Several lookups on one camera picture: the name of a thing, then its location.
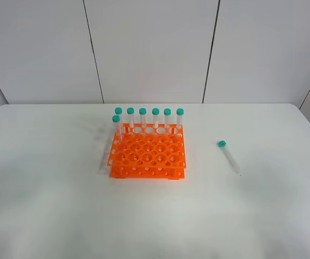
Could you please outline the green-capped test tube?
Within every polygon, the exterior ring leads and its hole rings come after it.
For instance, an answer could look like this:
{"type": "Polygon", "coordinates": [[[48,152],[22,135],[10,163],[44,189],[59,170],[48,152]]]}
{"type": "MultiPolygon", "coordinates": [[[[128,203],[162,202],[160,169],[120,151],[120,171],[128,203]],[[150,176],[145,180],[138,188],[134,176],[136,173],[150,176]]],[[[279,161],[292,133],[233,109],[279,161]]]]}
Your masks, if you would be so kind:
{"type": "Polygon", "coordinates": [[[218,141],[217,145],[222,150],[222,152],[224,153],[226,159],[230,163],[230,165],[231,165],[232,169],[234,170],[234,172],[238,176],[241,176],[241,171],[240,171],[239,165],[236,162],[236,160],[233,157],[233,155],[231,154],[230,150],[228,149],[226,141],[225,140],[220,140],[220,141],[218,141]]]}

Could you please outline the orange test tube rack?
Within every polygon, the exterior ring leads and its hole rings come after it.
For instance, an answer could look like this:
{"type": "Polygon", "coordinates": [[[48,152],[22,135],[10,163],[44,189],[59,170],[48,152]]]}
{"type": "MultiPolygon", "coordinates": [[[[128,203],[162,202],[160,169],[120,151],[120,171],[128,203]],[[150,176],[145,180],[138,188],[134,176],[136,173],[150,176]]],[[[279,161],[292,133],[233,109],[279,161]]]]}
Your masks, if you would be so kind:
{"type": "Polygon", "coordinates": [[[187,166],[184,131],[175,124],[165,128],[152,124],[145,128],[123,124],[121,135],[115,134],[107,160],[110,177],[184,179],[187,166]]]}

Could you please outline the second row left tube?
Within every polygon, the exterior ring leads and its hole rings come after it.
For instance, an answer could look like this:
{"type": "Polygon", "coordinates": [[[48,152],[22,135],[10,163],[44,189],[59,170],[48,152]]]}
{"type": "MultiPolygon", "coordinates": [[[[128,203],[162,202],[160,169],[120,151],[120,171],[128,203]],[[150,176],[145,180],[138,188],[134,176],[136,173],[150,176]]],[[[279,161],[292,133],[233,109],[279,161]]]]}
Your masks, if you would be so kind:
{"type": "Polygon", "coordinates": [[[123,141],[123,133],[122,133],[122,128],[120,127],[119,124],[119,116],[118,115],[114,115],[112,117],[112,121],[114,123],[115,126],[115,135],[116,135],[116,139],[118,140],[118,143],[122,143],[123,141]]]}

